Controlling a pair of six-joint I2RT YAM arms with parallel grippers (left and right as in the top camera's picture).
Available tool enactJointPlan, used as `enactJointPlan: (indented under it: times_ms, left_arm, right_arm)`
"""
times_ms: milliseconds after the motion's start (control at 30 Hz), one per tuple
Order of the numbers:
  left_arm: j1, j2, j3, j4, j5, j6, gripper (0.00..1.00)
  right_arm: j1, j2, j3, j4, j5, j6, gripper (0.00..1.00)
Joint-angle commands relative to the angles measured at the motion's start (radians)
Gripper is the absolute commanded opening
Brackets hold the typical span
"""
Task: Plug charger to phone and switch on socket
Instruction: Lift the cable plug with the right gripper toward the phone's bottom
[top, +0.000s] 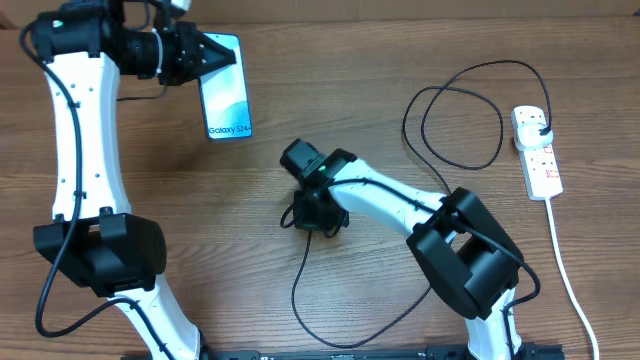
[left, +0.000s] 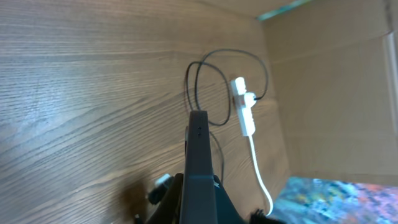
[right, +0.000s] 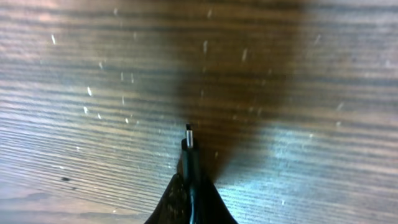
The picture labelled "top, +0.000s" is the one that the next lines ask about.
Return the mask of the black samsung smartphone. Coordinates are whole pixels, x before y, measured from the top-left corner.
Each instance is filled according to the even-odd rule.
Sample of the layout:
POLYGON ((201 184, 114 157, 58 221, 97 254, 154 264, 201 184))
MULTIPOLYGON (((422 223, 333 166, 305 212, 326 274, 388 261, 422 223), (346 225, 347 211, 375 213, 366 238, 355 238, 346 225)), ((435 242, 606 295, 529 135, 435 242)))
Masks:
POLYGON ((232 50, 236 63, 199 78, 206 135, 213 141, 249 138, 252 121, 239 38, 211 32, 207 36, 232 50))

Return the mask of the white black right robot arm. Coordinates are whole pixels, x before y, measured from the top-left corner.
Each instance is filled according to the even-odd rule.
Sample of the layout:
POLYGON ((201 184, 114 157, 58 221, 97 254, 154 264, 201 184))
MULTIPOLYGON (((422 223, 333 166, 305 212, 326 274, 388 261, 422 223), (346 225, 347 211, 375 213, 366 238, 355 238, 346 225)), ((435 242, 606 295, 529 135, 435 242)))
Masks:
POLYGON ((361 213, 406 239, 434 291, 465 319, 467 355, 475 359, 529 359, 512 310, 538 295, 516 297, 519 272, 531 267, 476 194, 448 195, 407 186, 344 149, 330 155, 301 139, 282 153, 281 165, 298 181, 281 225, 335 236, 361 213))

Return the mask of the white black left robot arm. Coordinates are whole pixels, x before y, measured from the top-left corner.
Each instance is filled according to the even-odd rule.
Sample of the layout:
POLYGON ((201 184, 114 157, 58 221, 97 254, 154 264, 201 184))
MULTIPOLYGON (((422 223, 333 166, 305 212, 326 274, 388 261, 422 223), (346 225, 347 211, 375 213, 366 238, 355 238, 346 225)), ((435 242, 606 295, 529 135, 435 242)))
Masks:
POLYGON ((166 278, 164 234, 136 216, 120 167, 117 106, 122 76, 163 87, 196 81, 209 139, 252 133, 241 45, 234 34, 200 31, 186 1, 148 1, 144 27, 129 27, 120 1, 69 1, 20 34, 44 71, 55 117, 57 185, 52 220, 34 245, 63 275, 121 310, 152 359, 211 359, 202 331, 166 278))

